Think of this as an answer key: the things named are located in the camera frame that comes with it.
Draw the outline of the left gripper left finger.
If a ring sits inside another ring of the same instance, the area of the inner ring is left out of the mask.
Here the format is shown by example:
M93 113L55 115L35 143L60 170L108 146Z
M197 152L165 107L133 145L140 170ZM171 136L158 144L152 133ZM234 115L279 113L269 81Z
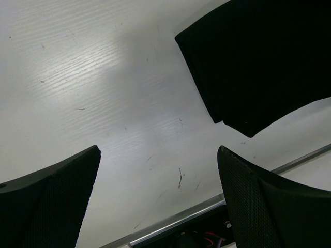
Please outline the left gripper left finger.
M75 247L100 160L93 145L1 183L1 247Z

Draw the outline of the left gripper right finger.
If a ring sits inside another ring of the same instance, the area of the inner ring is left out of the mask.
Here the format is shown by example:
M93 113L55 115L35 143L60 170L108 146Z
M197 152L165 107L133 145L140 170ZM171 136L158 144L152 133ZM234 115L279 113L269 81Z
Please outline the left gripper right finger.
M220 146L219 176L237 247L330 247L330 192Z

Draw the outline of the black skirt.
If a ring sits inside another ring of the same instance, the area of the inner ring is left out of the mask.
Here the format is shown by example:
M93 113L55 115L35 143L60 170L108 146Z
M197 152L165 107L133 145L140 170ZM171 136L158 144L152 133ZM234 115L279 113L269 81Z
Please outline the black skirt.
M175 41L213 122L247 137L330 97L330 1L228 1Z

